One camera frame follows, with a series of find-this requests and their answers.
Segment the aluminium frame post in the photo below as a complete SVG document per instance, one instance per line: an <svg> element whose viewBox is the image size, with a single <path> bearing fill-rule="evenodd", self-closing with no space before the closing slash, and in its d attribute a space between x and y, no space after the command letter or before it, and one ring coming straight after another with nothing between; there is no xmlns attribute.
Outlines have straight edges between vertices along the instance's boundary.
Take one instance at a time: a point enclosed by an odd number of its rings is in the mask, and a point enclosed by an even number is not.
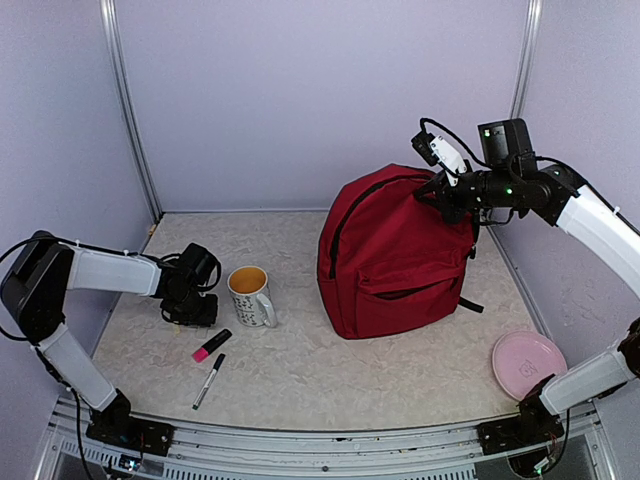
<svg viewBox="0 0 640 480"><path fill-rule="evenodd" d="M144 146L134 111L134 103L129 88L124 50L120 37L116 2L101 0L100 12L107 48L111 59L116 90L120 109L123 115L129 144L133 154L134 165L143 190L143 195L153 218L157 224L164 214L159 196L152 179L151 170L147 162Z"/></svg>
<svg viewBox="0 0 640 480"><path fill-rule="evenodd" d="M521 117L524 113L527 91L535 61L543 5L543 0L529 0L527 4L516 82L509 113L510 118Z"/></svg>

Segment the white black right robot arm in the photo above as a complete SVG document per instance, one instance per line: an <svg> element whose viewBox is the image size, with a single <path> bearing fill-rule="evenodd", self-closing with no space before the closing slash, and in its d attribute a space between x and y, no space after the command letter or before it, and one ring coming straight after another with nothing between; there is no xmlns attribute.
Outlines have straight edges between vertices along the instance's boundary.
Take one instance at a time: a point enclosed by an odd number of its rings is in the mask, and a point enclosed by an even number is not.
<svg viewBox="0 0 640 480"><path fill-rule="evenodd" d="M539 156L521 118L481 124L483 155L477 157L441 123L422 118L412 138L414 150L440 172L416 198L435 206L448 223L467 215L507 208L521 216L534 212L572 237L639 291L639 232L596 189L567 164ZM594 398L607 396L639 376L639 323L626 336L567 372L540 381L520 401L511 433L523 444L535 442L556 417Z"/></svg>

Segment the red student backpack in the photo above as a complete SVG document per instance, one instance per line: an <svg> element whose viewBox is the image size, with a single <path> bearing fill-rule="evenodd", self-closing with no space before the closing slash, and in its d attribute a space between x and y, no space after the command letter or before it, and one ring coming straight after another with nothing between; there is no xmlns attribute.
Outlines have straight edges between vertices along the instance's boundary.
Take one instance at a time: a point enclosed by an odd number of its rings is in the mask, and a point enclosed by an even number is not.
<svg viewBox="0 0 640 480"><path fill-rule="evenodd" d="M422 328L463 307L478 230L449 225L415 192L433 172L389 164L342 187L318 243L317 282L334 331L348 340Z"/></svg>

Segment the pink plate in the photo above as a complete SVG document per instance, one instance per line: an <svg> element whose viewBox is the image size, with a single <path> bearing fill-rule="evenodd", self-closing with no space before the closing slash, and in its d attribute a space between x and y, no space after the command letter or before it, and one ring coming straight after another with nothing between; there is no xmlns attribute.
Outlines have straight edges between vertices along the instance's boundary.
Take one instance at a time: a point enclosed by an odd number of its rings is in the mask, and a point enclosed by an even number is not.
<svg viewBox="0 0 640 480"><path fill-rule="evenodd" d="M524 330L502 335L494 344L491 363L498 384L517 401L550 375L568 371L563 354L552 341Z"/></svg>

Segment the right aluminium frame post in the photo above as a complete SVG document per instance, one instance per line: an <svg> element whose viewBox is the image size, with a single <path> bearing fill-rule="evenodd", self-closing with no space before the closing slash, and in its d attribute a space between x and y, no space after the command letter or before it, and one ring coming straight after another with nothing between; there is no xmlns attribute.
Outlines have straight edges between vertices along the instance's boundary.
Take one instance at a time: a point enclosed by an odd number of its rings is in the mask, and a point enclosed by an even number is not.
<svg viewBox="0 0 640 480"><path fill-rule="evenodd" d="M524 113L527 91L535 61L543 5L543 0L529 0L527 4L516 82L509 113L510 118L521 117Z"/></svg>

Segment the left aluminium frame post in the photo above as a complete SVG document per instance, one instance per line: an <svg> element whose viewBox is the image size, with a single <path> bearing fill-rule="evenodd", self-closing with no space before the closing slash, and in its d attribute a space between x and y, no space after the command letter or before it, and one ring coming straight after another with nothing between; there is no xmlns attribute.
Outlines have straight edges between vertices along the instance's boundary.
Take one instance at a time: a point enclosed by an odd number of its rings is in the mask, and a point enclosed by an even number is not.
<svg viewBox="0 0 640 480"><path fill-rule="evenodd" d="M133 154L134 165L143 190L143 195L153 218L157 224L164 214L159 196L152 179L151 170L147 162L144 146L134 111L134 103L129 88L124 50L120 37L116 2L101 0L100 12L107 48L111 59L116 90L120 109L123 115L129 144Z"/></svg>

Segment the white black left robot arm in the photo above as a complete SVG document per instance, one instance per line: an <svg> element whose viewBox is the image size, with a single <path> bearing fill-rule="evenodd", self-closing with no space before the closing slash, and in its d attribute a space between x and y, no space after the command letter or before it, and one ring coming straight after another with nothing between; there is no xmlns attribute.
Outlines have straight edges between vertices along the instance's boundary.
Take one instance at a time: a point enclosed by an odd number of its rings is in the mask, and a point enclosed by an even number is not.
<svg viewBox="0 0 640 480"><path fill-rule="evenodd" d="M1 282L1 302L49 374L102 414L102 430L121 445L140 434L128 398L94 364L72 334L64 307L68 292L91 290L156 299L164 321L210 327L217 319L219 259L191 243L155 257L56 237L39 230L10 247L17 257Z"/></svg>

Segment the pink black highlighter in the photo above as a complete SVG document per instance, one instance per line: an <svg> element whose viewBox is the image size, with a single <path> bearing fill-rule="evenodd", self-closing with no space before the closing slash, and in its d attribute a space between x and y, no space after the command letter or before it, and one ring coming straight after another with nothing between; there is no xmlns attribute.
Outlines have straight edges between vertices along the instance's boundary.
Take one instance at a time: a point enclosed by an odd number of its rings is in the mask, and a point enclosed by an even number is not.
<svg viewBox="0 0 640 480"><path fill-rule="evenodd" d="M192 354L192 359L196 363L202 363L207 357L209 357L214 351L221 347L232 337L232 332L229 329L223 329L217 333L213 338L205 342L199 349Z"/></svg>

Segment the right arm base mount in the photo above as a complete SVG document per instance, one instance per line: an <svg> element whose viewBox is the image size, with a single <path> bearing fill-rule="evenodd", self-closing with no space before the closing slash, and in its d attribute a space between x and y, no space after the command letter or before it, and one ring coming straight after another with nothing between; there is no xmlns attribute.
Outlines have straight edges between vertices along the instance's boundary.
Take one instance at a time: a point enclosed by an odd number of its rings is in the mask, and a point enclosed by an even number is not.
<svg viewBox="0 0 640 480"><path fill-rule="evenodd" d="M518 413L476 427L484 455L517 450L565 435L558 414L550 413L538 396L528 396L518 404Z"/></svg>

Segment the green white pen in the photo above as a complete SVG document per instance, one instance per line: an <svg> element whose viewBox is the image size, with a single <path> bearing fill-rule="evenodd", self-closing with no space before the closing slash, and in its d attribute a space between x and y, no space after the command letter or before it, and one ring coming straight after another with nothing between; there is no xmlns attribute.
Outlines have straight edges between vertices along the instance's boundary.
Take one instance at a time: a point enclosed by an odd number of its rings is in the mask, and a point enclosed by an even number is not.
<svg viewBox="0 0 640 480"><path fill-rule="evenodd" d="M220 367L222 366L224 360L226 358L226 355L224 353L221 353L215 360L203 386L201 387L200 391L198 392L193 404L192 404L192 409L193 410L198 410L207 394L207 392L209 391L209 389L211 388L214 379L216 378L218 371L220 370Z"/></svg>

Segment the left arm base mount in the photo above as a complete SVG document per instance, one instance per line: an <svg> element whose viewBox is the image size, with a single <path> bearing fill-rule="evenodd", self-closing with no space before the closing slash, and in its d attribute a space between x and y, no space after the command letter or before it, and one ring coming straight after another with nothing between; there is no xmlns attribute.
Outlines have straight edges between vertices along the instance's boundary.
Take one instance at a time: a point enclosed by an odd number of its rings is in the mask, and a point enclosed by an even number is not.
<svg viewBox="0 0 640 480"><path fill-rule="evenodd" d="M119 390L103 410L90 408L90 423L86 435L105 444L166 457L175 428L156 420L131 415L131 403Z"/></svg>

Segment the white mug with tea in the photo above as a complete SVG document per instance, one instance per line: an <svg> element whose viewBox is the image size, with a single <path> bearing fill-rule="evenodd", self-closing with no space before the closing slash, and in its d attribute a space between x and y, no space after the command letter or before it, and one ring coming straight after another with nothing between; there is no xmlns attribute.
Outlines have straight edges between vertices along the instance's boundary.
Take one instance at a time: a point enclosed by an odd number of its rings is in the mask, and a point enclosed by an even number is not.
<svg viewBox="0 0 640 480"><path fill-rule="evenodd" d="M276 328L278 318L270 296L269 277L258 266L243 266L232 271L227 288L238 321L250 328Z"/></svg>

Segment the beige eraser stick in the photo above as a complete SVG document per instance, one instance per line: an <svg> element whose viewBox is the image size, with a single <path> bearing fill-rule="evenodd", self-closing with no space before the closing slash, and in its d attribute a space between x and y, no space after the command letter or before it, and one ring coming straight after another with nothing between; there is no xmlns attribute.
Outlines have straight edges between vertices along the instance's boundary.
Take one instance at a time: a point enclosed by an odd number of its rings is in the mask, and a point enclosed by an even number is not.
<svg viewBox="0 0 640 480"><path fill-rule="evenodd" d="M174 324L173 331L175 335L194 335L197 338L204 338L210 333L210 328L206 326L184 326Z"/></svg>

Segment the aluminium front rail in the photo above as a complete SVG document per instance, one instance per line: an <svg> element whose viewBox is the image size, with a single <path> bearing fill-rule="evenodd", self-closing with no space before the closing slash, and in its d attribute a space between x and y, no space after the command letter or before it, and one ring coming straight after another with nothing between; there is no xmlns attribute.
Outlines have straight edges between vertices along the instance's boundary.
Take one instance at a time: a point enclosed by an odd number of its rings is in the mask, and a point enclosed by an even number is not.
<svg viewBox="0 0 640 480"><path fill-rule="evenodd" d="M119 467L126 449L88 438L88 410L59 399L38 447L29 478L54 479L66 460L85 459L102 473L132 479L474 479L492 462L510 474L510 456L526 448L487 454L475 421L424 428L369 431L283 431L171 420L166 456L146 453L135 472Z"/></svg>

